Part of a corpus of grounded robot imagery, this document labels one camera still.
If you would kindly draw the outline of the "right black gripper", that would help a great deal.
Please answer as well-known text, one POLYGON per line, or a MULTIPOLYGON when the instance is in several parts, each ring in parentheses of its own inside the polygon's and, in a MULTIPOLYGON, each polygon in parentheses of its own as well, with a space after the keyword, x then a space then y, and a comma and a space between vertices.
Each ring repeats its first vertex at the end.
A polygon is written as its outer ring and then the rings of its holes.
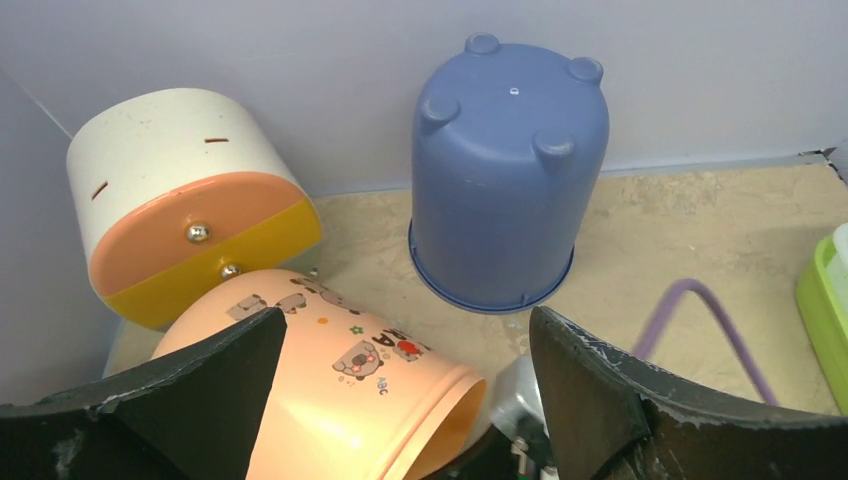
POLYGON ((523 423, 513 437, 496 426, 431 479, 556 479, 551 444, 540 424, 523 423))

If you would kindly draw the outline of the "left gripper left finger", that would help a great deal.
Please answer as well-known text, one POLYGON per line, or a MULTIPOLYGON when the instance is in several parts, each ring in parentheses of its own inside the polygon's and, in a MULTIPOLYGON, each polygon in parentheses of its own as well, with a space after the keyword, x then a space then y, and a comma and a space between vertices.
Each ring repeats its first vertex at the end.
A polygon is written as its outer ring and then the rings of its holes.
POLYGON ((286 335, 267 308, 103 380, 1 408, 5 479, 242 479, 286 335))

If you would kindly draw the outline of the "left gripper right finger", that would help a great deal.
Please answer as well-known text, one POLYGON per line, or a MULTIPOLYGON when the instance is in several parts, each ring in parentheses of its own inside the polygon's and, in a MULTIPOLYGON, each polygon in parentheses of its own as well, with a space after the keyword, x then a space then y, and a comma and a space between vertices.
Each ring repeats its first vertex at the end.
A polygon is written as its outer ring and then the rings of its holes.
POLYGON ((720 392, 547 307, 531 358, 563 479, 843 479, 847 421, 720 392))

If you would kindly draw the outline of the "orange capybara bucket blue rim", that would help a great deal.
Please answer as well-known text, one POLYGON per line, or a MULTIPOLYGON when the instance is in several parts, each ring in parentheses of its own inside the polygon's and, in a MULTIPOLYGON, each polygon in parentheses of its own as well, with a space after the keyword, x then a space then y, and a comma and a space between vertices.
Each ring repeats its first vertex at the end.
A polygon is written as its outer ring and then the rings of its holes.
POLYGON ((462 450, 485 379, 298 273, 223 282, 166 331, 156 356, 266 307, 287 322, 251 479, 421 479, 462 450))

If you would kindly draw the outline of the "blue plastic bucket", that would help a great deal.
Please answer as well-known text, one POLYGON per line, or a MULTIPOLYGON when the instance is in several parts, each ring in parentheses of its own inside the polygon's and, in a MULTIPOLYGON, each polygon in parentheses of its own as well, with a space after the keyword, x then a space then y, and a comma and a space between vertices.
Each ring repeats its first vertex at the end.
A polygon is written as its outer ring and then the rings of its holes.
POLYGON ((428 78, 408 245, 442 299, 506 314, 563 283, 609 141, 603 75, 590 57, 475 33, 428 78))

